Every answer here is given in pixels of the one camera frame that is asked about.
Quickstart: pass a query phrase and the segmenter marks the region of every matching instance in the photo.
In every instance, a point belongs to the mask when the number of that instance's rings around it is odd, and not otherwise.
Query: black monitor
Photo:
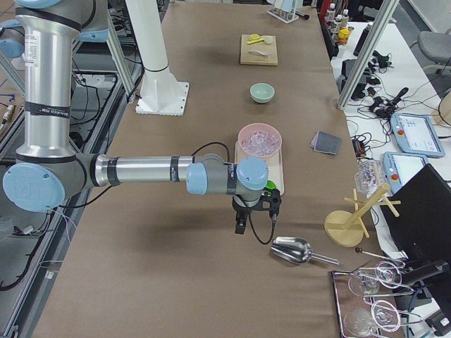
[[[399,250],[418,264],[444,260],[451,265],[451,188],[431,164],[424,166],[390,198],[400,216],[383,207]],[[451,272],[424,280],[446,317],[451,318]]]

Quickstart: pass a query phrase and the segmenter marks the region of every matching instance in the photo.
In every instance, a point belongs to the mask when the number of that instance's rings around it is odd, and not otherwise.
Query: yellow measuring spoon
[[[258,34],[251,34],[247,44],[256,44],[257,42],[262,42],[264,40],[265,39],[263,37],[261,37],[260,35],[258,35]]]

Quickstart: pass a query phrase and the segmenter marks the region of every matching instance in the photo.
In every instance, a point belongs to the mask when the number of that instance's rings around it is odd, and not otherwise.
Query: brown table surface
[[[171,4],[163,33],[171,71],[190,82],[185,114],[129,106],[109,154],[189,155],[215,140],[233,149],[243,126],[271,124],[283,137],[285,174],[276,235],[303,237],[339,269],[356,268],[367,257],[323,230],[329,212],[351,210],[343,197],[357,164],[318,20],[310,13],[287,25],[266,9]],[[279,66],[239,65],[241,34],[254,32],[277,36]],[[275,87],[269,104],[249,97],[256,82]],[[342,137],[338,156],[311,150],[317,130]],[[253,219],[266,239],[268,215]],[[334,266],[292,265],[250,226],[244,235],[234,226],[230,196],[189,195],[185,183],[115,187],[85,211],[34,337],[337,337]],[[376,235],[362,246],[375,251]]]

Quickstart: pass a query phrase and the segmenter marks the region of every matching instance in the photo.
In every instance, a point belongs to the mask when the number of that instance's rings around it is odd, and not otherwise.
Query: wooden tray
[[[277,42],[276,37],[273,35],[267,35],[273,37],[272,44],[265,44],[264,42],[257,42],[256,44],[247,44],[249,41],[249,34],[241,35],[241,54],[240,64],[242,65],[278,65],[277,58]],[[249,51],[257,49],[259,51],[270,51],[271,55],[260,56],[251,54]]]

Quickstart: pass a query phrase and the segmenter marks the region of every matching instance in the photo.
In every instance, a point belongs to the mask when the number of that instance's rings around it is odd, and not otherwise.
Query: white column base
[[[157,73],[146,70],[136,112],[182,116],[189,88],[188,82],[178,82],[169,68]]]

